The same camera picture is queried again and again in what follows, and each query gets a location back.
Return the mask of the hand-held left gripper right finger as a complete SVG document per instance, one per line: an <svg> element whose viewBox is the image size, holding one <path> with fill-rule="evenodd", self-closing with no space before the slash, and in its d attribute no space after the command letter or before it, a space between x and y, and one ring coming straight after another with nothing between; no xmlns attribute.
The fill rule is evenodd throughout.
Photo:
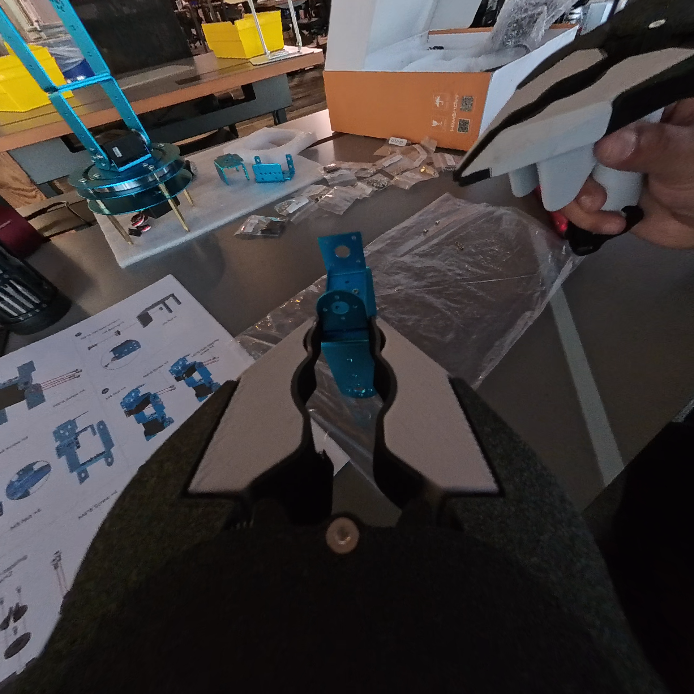
<svg viewBox="0 0 694 694"><path fill-rule="evenodd" d="M373 471L386 493L499 493L447 371L381 318L373 322Z"/></svg>

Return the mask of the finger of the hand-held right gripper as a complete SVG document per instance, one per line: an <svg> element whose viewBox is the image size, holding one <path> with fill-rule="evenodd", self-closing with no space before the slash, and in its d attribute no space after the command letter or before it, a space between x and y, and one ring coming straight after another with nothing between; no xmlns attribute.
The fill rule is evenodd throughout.
<svg viewBox="0 0 694 694"><path fill-rule="evenodd" d="M455 170L455 180L461 186L472 185L580 148L591 151L603 136L683 99L682 48L612 53L601 49L603 61L581 78L577 91L505 128L477 157L469 158L467 152ZM546 61L553 65L561 58L556 53Z"/></svg>
<svg viewBox="0 0 694 694"><path fill-rule="evenodd" d="M577 91L581 78L588 76L604 56L605 52L600 48L587 48L572 51L553 65L548 61L539 65L539 72L534 76L528 75L529 81L518 86L467 156L477 157L505 128L538 115L554 102Z"/></svg>

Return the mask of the blue metal bracket assembly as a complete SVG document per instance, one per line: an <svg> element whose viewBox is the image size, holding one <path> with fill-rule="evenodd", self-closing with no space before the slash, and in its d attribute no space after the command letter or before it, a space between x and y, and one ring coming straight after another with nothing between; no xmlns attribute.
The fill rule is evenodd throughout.
<svg viewBox="0 0 694 694"><path fill-rule="evenodd" d="M320 237L318 245L326 268L325 292L317 301L321 352L342 395L371 398L376 389L370 323L377 305L361 233Z"/></svg>

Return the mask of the clear plastic bag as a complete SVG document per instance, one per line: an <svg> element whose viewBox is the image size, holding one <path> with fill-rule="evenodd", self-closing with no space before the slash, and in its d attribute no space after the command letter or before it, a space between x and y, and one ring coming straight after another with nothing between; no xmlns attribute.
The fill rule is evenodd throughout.
<svg viewBox="0 0 694 694"><path fill-rule="evenodd" d="M517 208L451 194L369 243L366 256L378 317L474 389L582 261Z"/></svg>

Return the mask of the grey desk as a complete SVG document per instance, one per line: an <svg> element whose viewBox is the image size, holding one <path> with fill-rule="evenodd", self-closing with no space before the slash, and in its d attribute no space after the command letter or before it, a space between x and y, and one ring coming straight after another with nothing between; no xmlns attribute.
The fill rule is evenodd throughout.
<svg viewBox="0 0 694 694"><path fill-rule="evenodd" d="M545 221L536 199L515 198L505 178L461 188L440 176L291 224L278 239L241 240L230 224L126 269L99 228L65 232L30 261L76 305L43 333L11 335L7 350L170 273L236 336L323 275L318 237L355 229L369 243L444 193ZM693 397L693 253L624 235L587 256L479 393L584 510Z"/></svg>

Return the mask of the person's right hand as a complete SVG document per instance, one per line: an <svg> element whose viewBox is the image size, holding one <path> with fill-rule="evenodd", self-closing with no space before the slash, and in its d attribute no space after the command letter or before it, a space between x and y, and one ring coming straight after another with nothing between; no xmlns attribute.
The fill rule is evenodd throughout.
<svg viewBox="0 0 694 694"><path fill-rule="evenodd" d="M605 167L645 176L631 233L659 247L693 249L693 99L664 110L658 123L638 122L594 145Z"/></svg>

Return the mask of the bag of black parts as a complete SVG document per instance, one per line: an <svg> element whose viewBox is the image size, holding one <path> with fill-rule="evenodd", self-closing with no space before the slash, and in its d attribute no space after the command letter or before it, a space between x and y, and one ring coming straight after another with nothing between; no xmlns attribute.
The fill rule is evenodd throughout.
<svg viewBox="0 0 694 694"><path fill-rule="evenodd" d="M534 50L545 32L577 1L505 1L485 45L486 53L511 48Z"/></svg>

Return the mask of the slim red metal cylinder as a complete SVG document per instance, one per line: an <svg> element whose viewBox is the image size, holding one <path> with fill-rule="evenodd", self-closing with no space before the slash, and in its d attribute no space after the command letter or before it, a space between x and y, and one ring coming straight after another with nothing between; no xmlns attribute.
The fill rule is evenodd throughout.
<svg viewBox="0 0 694 694"><path fill-rule="evenodd" d="M537 199L537 201L542 205L548 219L551 222L551 225L556 232L556 234L562 238L566 239L566 233L568 231L568 226L569 226L569 221L566 218L566 216L561 212L561 211L549 211L547 207L545 206L543 202L543 197L542 197L542 188L540 185L537 185L534 188L534 195Z"/></svg>

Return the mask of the assembly instruction manual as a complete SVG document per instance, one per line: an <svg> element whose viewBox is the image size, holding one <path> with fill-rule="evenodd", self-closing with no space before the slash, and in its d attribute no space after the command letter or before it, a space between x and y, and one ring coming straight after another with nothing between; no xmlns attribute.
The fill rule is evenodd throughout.
<svg viewBox="0 0 694 694"><path fill-rule="evenodd" d="M171 275L1 358L1 682L146 460L252 358Z"/></svg>

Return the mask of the scattered small parts bags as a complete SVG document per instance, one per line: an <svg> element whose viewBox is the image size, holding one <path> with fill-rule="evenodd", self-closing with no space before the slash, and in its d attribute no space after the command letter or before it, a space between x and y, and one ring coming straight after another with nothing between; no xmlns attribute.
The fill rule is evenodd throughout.
<svg viewBox="0 0 694 694"><path fill-rule="evenodd" d="M373 162L336 160L323 168L325 183L306 186L274 204L272 214L251 214L235 231L240 239L280 237L290 223L320 214L344 214L353 204L394 187L413 186L453 171L462 156L438 149L426 137L406 144L390 138L373 154Z"/></svg>

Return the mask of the white foam slab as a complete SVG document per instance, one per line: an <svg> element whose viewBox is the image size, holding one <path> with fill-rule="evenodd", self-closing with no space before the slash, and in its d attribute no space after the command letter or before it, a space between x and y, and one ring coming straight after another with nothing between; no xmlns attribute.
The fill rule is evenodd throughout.
<svg viewBox="0 0 694 694"><path fill-rule="evenodd" d="M180 225L173 213L156 219L151 229L141 237L133 237L129 245L105 216L97 216L104 238L120 267L125 268L178 247L208 232L247 217L254 210L289 197L291 194L323 178L323 167L303 156L294 157L295 176L283 183L256 183L246 180L242 173L232 172L230 185L223 183L214 168L218 148L192 156L197 177L189 186L194 205L182 200L179 211L187 222L189 232Z"/></svg>

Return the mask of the white foam packing piece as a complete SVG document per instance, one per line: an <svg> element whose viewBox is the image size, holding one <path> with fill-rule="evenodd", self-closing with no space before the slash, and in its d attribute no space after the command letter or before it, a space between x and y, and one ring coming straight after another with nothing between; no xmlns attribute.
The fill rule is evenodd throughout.
<svg viewBox="0 0 694 694"><path fill-rule="evenodd" d="M294 128L268 127L232 141L223 149L224 154L235 154L249 166L260 157L261 163L285 165L287 155L295 156L318 141L314 131Z"/></svg>

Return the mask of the wooden workbench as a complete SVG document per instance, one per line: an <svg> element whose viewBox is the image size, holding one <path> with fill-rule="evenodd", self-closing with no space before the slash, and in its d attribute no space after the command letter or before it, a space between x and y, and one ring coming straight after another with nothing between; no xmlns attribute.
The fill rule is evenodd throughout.
<svg viewBox="0 0 694 694"><path fill-rule="evenodd" d="M291 106L288 75L322 66L320 48L255 64L212 53L119 79L126 98L155 142L178 143L271 115L285 123ZM1 181L43 189L91 163L53 106L26 114L1 114Z"/></svg>

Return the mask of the blue perforated plate bracket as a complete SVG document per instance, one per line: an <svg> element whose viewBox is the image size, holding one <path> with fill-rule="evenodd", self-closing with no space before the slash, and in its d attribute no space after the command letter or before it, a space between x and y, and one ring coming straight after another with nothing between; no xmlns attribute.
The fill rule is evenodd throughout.
<svg viewBox="0 0 694 694"><path fill-rule="evenodd" d="M286 154L286 168L282 169L280 163L264 163L261 157L254 157L253 172L257 183L283 183L291 180L295 175L292 155Z"/></svg>

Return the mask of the small teal metal bracket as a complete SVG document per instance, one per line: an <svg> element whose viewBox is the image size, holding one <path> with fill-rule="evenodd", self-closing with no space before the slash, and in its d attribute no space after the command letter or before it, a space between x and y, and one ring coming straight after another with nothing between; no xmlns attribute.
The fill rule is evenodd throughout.
<svg viewBox="0 0 694 694"><path fill-rule="evenodd" d="M247 180L250 180L247 166L244 159L236 153L224 153L214 159L214 167L221 181L231 186L233 183L232 173L242 172Z"/></svg>

